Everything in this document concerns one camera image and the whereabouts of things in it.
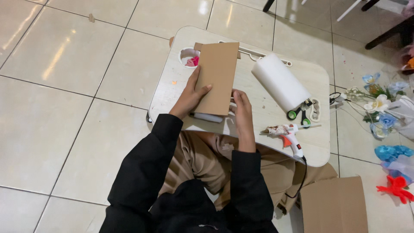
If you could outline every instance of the white chair leg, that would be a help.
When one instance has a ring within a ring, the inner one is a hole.
[[[353,4],[352,4],[352,6],[350,6],[338,19],[337,19],[337,21],[339,22],[339,21],[341,21],[341,19],[343,18],[343,17],[345,17],[345,15],[347,15],[356,5],[358,5],[358,3],[360,3],[362,0],[356,0],[356,2],[354,2]]]

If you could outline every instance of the orange trigger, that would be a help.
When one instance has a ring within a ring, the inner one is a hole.
[[[289,141],[289,139],[287,139],[287,137],[285,137],[284,135],[280,135],[283,141],[283,147],[288,147],[290,145],[292,145],[292,143]]]

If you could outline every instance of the hand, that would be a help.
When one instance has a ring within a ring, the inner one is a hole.
[[[237,107],[230,105],[230,111],[236,115],[236,128],[238,134],[238,150],[242,152],[256,152],[255,135],[253,132],[252,105],[246,93],[233,89],[230,99]]]
[[[200,74],[201,67],[198,66],[190,78],[187,81],[187,85],[184,88],[183,92],[181,93],[180,98],[177,100],[174,107],[171,109],[169,114],[174,115],[181,120],[186,117],[190,111],[197,106],[198,102],[200,101],[201,97],[203,97],[205,94],[207,94],[211,88],[212,85],[207,85],[203,88],[201,88],[198,91],[195,91],[195,84],[198,80],[198,75]]]

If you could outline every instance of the black sleeve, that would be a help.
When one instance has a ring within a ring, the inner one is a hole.
[[[178,117],[160,114],[151,133],[124,158],[99,232],[152,232],[148,210],[164,183],[182,126]]]
[[[260,173],[260,157],[258,151],[232,152],[231,198],[224,212],[233,232],[277,233],[272,223],[273,202]]]

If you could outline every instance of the tiled floor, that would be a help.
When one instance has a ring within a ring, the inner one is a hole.
[[[123,157],[150,131],[168,39],[183,26],[317,63],[331,92],[376,72],[383,84],[404,79],[390,62],[393,41],[364,49],[400,16],[373,7],[336,22],[353,0],[278,0],[268,13],[265,2],[0,0],[0,233],[99,231]],[[386,174],[373,151],[414,143],[375,140],[361,119],[331,108],[329,163],[340,177],[361,176],[370,232],[414,232],[414,205],[376,192]],[[274,223],[303,232],[299,209]]]

